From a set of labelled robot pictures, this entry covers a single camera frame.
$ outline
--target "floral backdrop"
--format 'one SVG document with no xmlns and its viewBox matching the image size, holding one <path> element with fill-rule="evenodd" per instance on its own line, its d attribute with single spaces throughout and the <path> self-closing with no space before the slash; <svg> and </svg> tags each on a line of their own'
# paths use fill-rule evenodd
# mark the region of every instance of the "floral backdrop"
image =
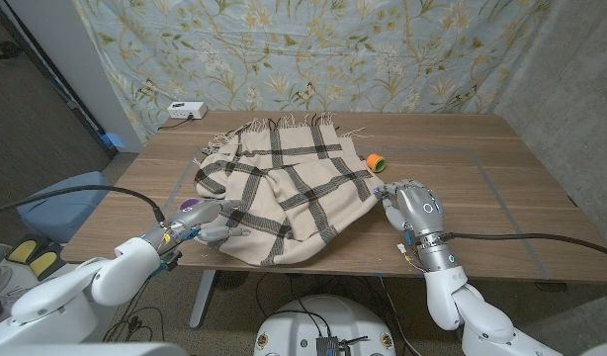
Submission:
<svg viewBox="0 0 607 356">
<path fill-rule="evenodd" d="M 548 0 L 73 0 L 143 142 L 210 110 L 484 113 Z"/>
</svg>

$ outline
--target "yellow object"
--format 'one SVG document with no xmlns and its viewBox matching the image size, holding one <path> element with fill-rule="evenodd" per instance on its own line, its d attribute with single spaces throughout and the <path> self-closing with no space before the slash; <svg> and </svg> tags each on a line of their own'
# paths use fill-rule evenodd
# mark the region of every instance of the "yellow object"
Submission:
<svg viewBox="0 0 607 356">
<path fill-rule="evenodd" d="M 382 172 L 383 169 L 385 169 L 385 158 L 372 153 L 367 157 L 367 166 L 370 167 L 374 173 Z"/>
<path fill-rule="evenodd" d="M 34 253 L 38 247 L 38 243 L 34 240 L 27 240 L 19 244 L 10 254 L 7 259 L 12 262 L 27 263 L 29 256 Z"/>
<path fill-rule="evenodd" d="M 29 267 L 34 272 L 36 277 L 38 277 L 42 272 L 44 272 L 50 265 L 52 265 L 57 260 L 57 253 L 55 252 L 47 252 L 44 255 L 38 257 L 34 262 L 29 264 Z"/>
</svg>

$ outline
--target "white box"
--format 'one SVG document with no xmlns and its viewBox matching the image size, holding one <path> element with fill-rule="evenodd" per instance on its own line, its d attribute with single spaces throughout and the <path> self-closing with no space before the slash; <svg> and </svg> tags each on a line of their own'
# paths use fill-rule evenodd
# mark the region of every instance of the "white box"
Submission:
<svg viewBox="0 0 607 356">
<path fill-rule="evenodd" d="M 172 119 L 202 119 L 207 113 L 205 102 L 173 102 L 167 107 L 167 112 Z"/>
</svg>

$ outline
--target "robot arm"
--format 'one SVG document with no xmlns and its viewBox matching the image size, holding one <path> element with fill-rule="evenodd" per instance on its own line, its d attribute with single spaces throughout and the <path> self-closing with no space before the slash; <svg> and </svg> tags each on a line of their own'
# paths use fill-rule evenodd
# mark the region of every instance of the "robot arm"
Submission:
<svg viewBox="0 0 607 356">
<path fill-rule="evenodd" d="M 76 343 L 97 326 L 90 302 L 118 306 L 130 300 L 143 282 L 160 270 L 173 269 L 182 256 L 182 242 L 197 237 L 214 241 L 249 230 L 226 226 L 202 228 L 224 209 L 239 201 L 206 200 L 171 216 L 142 237 L 133 237 L 115 248 L 113 260 L 95 258 L 74 271 L 28 291 L 0 323 L 0 346 Z"/>
<path fill-rule="evenodd" d="M 391 225 L 415 239 L 418 259 L 426 273 L 427 307 L 445 330 L 464 324 L 462 349 L 475 355 L 544 355 L 560 353 L 514 327 L 510 318 L 483 300 L 468 284 L 444 234 L 442 206 L 434 192 L 415 180 L 386 184 L 374 192 L 383 200 Z"/>
</svg>

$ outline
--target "plaid blanket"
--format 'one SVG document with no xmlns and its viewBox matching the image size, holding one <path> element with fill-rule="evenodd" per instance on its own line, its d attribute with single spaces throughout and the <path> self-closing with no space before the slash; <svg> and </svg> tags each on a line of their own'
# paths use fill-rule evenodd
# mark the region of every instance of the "plaid blanket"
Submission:
<svg viewBox="0 0 607 356">
<path fill-rule="evenodd" d="M 307 260 L 371 209 L 372 190 L 383 184 L 325 114 L 300 124 L 293 116 L 254 120 L 218 135 L 209 153 L 198 194 L 242 201 L 212 225 L 251 230 L 210 245 L 251 265 Z"/>
</svg>

